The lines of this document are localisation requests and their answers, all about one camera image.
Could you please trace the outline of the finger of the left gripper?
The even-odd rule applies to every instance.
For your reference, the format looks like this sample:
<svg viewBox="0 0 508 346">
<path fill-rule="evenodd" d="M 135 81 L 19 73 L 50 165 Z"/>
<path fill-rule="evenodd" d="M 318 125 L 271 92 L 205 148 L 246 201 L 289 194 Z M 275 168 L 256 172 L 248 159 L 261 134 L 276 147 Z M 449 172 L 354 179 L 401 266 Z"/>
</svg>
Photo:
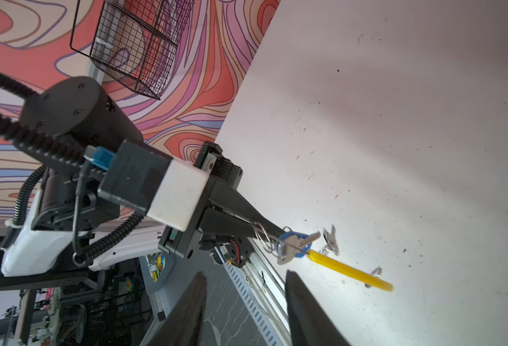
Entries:
<svg viewBox="0 0 508 346">
<path fill-rule="evenodd" d="M 255 222 L 261 223 L 272 235 L 281 236 L 284 230 L 266 219 L 230 184 L 218 177 L 210 177 L 206 203 L 206 234 L 256 238 Z"/>
</svg>

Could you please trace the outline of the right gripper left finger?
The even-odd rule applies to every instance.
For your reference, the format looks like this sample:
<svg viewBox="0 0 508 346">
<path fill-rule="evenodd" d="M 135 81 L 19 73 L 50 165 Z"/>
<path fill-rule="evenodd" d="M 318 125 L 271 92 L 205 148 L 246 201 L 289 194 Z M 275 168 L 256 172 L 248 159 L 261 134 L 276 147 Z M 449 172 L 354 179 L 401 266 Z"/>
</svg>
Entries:
<svg viewBox="0 0 508 346">
<path fill-rule="evenodd" d="M 207 279 L 198 272 L 175 308 L 148 341 L 148 345 L 200 345 L 206 311 Z"/>
</svg>

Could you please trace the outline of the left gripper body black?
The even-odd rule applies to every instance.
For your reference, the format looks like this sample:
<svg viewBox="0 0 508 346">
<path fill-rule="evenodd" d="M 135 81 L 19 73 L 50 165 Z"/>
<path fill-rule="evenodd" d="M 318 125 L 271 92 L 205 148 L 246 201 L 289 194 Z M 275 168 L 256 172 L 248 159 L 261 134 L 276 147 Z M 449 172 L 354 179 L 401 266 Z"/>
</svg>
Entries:
<svg viewBox="0 0 508 346">
<path fill-rule="evenodd" d="M 205 142 L 193 164 L 160 155 L 158 220 L 165 228 L 159 250 L 181 258 L 235 243 L 235 255 L 245 252 L 242 240 L 254 235 L 254 207 L 237 191 L 241 167 Z"/>
</svg>

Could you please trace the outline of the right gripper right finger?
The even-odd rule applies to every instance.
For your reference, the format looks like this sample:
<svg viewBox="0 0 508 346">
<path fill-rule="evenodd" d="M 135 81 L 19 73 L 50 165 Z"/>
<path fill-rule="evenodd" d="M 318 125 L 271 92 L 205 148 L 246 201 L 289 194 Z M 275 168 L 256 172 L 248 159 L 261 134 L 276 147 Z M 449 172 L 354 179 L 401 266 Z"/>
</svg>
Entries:
<svg viewBox="0 0 508 346">
<path fill-rule="evenodd" d="M 286 273 L 285 294 L 292 345 L 350 345 L 296 272 Z"/>
</svg>

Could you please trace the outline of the metal keyring disc yellow handle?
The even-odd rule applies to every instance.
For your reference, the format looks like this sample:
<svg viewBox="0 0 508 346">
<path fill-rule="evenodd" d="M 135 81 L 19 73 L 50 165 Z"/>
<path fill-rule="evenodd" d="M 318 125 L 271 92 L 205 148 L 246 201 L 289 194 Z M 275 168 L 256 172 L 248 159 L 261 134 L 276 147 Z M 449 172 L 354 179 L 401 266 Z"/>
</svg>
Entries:
<svg viewBox="0 0 508 346">
<path fill-rule="evenodd" d="M 258 222 L 255 222 L 253 224 L 253 229 L 255 232 L 255 237 L 258 239 L 258 241 L 261 242 L 262 244 L 264 244 L 267 251 L 271 255 L 274 255 L 277 259 L 275 242 L 282 235 L 275 236 L 275 235 L 270 234 L 263 227 L 263 225 Z M 292 230 L 290 228 L 287 228 L 287 229 L 288 229 L 287 232 L 292 232 Z M 311 262 L 313 262 L 319 266 L 322 266 L 323 268 L 327 268 L 327 269 L 332 270 L 334 272 L 340 273 L 341 275 L 352 278 L 353 280 L 359 281 L 359 282 L 363 283 L 366 286 L 366 288 L 378 288 L 382 291 L 387 291 L 387 292 L 392 292 L 394 290 L 394 286 L 391 283 L 382 280 L 376 274 L 369 274 L 367 272 L 363 272 L 359 269 L 351 267 L 350 265 L 346 265 L 342 262 L 339 262 L 336 259 L 328 257 L 327 255 L 321 255 L 319 252 L 313 250 L 312 248 L 309 251 L 308 255 L 303 256 L 303 257 L 307 258 L 308 260 L 310 260 Z"/>
</svg>

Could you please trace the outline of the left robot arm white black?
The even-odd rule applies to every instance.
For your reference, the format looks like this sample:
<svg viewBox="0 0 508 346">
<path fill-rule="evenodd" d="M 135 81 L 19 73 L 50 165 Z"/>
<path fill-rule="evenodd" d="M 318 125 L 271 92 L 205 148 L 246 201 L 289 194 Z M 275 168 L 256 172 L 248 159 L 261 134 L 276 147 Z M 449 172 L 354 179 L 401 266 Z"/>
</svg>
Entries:
<svg viewBox="0 0 508 346">
<path fill-rule="evenodd" d="M 25 181 L 0 243 L 0 291 L 75 285 L 130 254 L 118 248 L 145 219 L 164 226 L 158 248 L 181 257 L 244 238 L 284 234 L 237 191 L 242 171 L 206 142 L 195 163 L 146 143 L 105 89 L 77 76 L 38 93 L 0 73 L 23 99 L 0 114 L 0 138 L 40 164 Z"/>
</svg>

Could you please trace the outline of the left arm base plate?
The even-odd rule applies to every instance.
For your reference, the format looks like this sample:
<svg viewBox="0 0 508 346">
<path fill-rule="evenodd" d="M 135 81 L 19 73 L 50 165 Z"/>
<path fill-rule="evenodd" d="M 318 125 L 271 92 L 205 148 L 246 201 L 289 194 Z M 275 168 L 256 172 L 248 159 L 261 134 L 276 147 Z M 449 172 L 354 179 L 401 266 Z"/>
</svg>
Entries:
<svg viewBox="0 0 508 346">
<path fill-rule="evenodd" d="M 237 268 L 243 268 L 253 253 L 254 248 L 245 237 L 223 238 L 210 249 L 210 255 L 216 264 L 229 264 Z"/>
</svg>

